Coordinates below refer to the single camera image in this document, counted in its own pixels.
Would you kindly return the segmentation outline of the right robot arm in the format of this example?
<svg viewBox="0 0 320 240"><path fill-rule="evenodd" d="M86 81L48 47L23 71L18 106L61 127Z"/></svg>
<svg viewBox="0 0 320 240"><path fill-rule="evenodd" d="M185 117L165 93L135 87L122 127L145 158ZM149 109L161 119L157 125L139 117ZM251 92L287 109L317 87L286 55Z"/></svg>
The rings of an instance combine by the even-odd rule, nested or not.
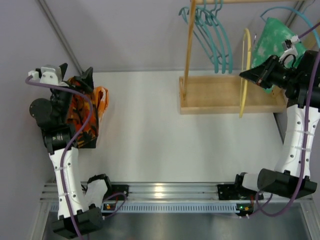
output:
<svg viewBox="0 0 320 240"><path fill-rule="evenodd" d="M239 76L266 89L277 86L287 98L287 127L279 160L273 170L240 174L240 185L251 191L263 191L296 199L313 194L317 183L310 180L310 155L320 121L320 65L318 52L307 50L297 67L287 68L276 55Z"/></svg>

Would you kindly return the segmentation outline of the yellow hanger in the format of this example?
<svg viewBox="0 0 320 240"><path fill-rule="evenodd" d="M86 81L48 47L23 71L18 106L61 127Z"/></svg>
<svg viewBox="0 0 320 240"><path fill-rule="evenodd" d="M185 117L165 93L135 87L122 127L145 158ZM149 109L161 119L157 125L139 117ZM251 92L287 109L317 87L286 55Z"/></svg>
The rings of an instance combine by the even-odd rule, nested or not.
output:
<svg viewBox="0 0 320 240"><path fill-rule="evenodd" d="M242 57L241 57L241 70L249 70L251 67L251 53L252 41L251 34L248 28L244 29L243 39L242 39ZM239 102L239 118L241 119L244 114L246 99L248 91L248 81L244 78L240 80L240 102Z"/></svg>

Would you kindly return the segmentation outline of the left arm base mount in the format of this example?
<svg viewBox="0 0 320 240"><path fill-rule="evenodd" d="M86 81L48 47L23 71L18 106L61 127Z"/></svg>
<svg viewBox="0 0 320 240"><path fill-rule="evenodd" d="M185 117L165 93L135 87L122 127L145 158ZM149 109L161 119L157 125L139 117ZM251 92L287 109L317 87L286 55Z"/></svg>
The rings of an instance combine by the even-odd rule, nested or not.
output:
<svg viewBox="0 0 320 240"><path fill-rule="evenodd" d="M129 185L128 184L113 184L111 186L107 187L107 192L103 196L103 201L106 201L108 197L118 194L118 193L123 193L126 197L129 195ZM110 201L118 200L118 201L123 201L125 197L123 195L117 195L113 196L110 198Z"/></svg>

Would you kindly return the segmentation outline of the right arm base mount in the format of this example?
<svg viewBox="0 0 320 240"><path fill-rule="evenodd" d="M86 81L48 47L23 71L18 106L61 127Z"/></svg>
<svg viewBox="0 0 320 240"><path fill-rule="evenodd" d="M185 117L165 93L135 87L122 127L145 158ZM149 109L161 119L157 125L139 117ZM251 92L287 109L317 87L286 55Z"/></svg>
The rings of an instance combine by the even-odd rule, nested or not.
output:
<svg viewBox="0 0 320 240"><path fill-rule="evenodd" d="M218 199L220 201L230 200L252 200L256 197L257 192L236 186L233 184L218 184L217 185Z"/></svg>

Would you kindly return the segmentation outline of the green trousers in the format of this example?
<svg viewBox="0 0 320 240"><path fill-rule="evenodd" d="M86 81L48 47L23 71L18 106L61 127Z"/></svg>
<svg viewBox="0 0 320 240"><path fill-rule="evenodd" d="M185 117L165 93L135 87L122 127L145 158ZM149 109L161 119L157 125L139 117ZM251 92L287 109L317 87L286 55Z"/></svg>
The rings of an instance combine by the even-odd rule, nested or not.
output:
<svg viewBox="0 0 320 240"><path fill-rule="evenodd" d="M264 63L271 55L276 55L280 58L285 51L283 48L283 42L285 40L290 40L295 35L295 33L293 33L277 18L268 18L260 38L251 53L251 69ZM295 47L297 57L293 67L297 68L307 49L301 42L298 42ZM293 61L294 58L289 56L285 60L283 66L290 69Z"/></svg>

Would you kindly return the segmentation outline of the orange camouflage trousers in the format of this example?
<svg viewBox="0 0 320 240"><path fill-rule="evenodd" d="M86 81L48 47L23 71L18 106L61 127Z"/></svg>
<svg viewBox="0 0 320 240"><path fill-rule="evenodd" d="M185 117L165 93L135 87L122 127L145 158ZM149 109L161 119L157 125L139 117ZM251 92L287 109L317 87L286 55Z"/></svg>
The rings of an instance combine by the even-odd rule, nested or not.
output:
<svg viewBox="0 0 320 240"><path fill-rule="evenodd" d="M66 123L58 124L51 118L52 105L50 98L34 100L30 114L41 130L44 146L49 154L64 149L95 148L99 135L98 110L93 92L84 92L76 85L75 77L67 81L67 87L61 91L73 93Z"/></svg>

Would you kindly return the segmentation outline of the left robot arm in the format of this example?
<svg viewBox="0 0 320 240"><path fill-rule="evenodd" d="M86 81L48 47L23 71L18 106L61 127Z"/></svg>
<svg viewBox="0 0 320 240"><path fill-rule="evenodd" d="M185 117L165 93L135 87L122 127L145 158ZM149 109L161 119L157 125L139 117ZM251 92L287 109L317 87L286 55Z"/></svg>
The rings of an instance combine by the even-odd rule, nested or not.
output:
<svg viewBox="0 0 320 240"><path fill-rule="evenodd" d="M101 205L111 190L105 174L91 177L83 188L79 174L79 148L98 136L98 112L93 102L93 68L65 80L68 64L45 65L28 73L28 85L47 88L50 98L37 98L29 114L41 130L54 168L58 192L53 231L66 239L83 239L102 228Z"/></svg>

